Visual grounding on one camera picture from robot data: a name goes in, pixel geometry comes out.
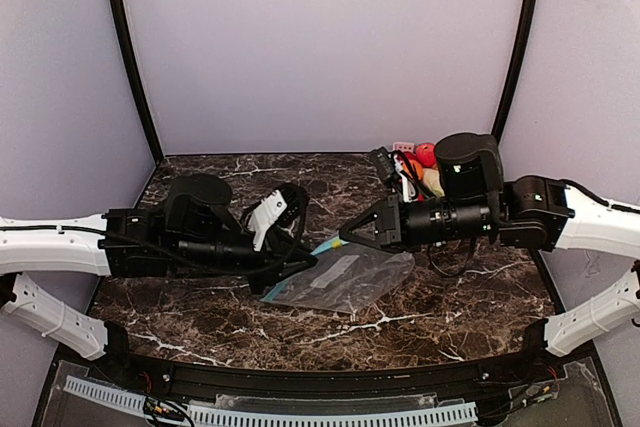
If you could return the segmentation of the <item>orange tangerine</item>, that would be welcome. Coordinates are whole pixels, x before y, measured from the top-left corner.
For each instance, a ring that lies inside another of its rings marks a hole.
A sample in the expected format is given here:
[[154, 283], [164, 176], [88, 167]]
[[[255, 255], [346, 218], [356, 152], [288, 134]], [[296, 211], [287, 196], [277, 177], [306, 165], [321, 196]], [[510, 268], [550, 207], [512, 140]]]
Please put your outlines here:
[[416, 159], [410, 158], [405, 163], [405, 170], [416, 182], [421, 182], [424, 176], [424, 170], [422, 164]]

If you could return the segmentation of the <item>red apple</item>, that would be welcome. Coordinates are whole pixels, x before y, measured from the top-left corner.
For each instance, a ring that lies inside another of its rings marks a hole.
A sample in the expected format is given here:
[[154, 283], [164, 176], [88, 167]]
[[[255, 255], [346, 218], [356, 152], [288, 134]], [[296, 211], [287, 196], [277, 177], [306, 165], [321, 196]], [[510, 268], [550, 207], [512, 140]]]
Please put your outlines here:
[[415, 155], [423, 167], [433, 168], [436, 164], [435, 145], [432, 143], [422, 143], [416, 146]]

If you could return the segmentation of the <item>black right frame post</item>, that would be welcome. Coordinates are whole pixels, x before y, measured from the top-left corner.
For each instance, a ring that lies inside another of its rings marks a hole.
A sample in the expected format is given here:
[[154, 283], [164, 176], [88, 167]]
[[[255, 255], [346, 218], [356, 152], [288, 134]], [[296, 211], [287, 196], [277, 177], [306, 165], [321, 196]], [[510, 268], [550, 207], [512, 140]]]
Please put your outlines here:
[[521, 69], [527, 51], [537, 0], [522, 0], [513, 48], [505, 81], [492, 124], [491, 135], [497, 143], [503, 139], [513, 105]]

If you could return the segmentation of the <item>black left frame post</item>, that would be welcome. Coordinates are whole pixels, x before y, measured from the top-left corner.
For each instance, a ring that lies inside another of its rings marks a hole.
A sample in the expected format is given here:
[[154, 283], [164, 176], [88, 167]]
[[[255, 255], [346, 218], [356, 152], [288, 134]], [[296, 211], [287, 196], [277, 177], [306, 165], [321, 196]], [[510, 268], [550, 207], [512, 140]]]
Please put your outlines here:
[[109, 0], [120, 56], [124, 65], [136, 113], [155, 166], [165, 158], [143, 86], [124, 0]]

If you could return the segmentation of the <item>clear zip top bag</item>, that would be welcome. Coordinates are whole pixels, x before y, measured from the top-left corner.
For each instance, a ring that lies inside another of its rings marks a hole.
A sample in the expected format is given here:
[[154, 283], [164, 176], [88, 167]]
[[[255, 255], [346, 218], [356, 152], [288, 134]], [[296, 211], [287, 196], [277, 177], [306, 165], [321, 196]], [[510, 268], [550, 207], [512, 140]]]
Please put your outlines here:
[[325, 250], [317, 264], [276, 284], [261, 301], [285, 307], [354, 314], [398, 287], [415, 267], [408, 252], [359, 244]]

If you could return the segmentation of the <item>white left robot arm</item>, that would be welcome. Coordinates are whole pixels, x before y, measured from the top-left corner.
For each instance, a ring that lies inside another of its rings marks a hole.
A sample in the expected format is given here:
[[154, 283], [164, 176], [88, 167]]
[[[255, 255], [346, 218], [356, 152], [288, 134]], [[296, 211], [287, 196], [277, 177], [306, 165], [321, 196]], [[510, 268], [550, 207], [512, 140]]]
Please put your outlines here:
[[210, 174], [174, 178], [148, 209], [111, 209], [83, 218], [1, 221], [1, 311], [91, 362], [127, 365], [125, 328], [68, 307], [31, 278], [79, 272], [111, 278], [244, 277], [254, 293], [316, 265], [303, 244], [309, 196], [278, 186], [230, 211], [232, 189]]

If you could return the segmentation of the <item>pink plastic basket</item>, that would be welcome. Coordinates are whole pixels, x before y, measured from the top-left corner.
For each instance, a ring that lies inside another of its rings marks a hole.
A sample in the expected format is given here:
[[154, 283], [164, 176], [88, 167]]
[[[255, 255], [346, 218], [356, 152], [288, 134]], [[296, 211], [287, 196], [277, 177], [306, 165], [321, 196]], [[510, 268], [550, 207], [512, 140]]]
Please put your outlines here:
[[402, 151], [402, 152], [415, 152], [415, 144], [411, 142], [394, 142], [392, 144], [392, 149], [394, 151]]

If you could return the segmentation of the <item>black frame post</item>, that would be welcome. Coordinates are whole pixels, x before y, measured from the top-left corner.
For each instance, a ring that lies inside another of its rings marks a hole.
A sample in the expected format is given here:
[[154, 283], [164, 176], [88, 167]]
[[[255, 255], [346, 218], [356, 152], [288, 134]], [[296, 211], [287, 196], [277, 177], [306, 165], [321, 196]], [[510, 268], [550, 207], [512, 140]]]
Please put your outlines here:
[[165, 158], [143, 86], [124, 0], [109, 0], [120, 56], [124, 65], [136, 113], [155, 166]]
[[521, 69], [527, 51], [537, 0], [522, 0], [513, 48], [505, 81], [492, 124], [491, 135], [497, 143], [503, 139], [513, 105]]

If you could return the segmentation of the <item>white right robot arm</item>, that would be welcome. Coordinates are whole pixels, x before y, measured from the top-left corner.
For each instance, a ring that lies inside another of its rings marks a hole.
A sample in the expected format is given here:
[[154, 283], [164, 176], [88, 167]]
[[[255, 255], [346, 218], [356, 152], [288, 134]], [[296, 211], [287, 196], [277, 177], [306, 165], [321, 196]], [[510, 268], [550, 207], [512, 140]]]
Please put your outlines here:
[[[527, 175], [505, 182], [496, 139], [457, 133], [435, 144], [444, 196], [404, 202], [388, 195], [343, 224], [339, 237], [399, 253], [487, 237], [504, 246], [592, 250], [635, 259], [599, 294], [525, 329], [523, 350], [563, 357], [639, 315], [639, 206], [601, 198], [570, 180]], [[370, 223], [373, 236], [355, 233]]]

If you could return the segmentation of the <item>black front frame rail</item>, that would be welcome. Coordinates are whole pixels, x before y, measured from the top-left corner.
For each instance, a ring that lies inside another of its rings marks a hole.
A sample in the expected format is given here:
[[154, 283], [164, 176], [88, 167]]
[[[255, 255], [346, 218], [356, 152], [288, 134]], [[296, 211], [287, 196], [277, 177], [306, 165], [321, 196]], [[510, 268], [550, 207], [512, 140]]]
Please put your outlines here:
[[529, 339], [516, 353], [427, 367], [370, 371], [274, 371], [213, 367], [133, 354], [126, 330], [107, 324], [106, 353], [90, 364], [118, 386], [175, 399], [218, 394], [351, 399], [434, 392], [453, 397], [502, 395], [507, 389], [547, 381], [558, 360]]

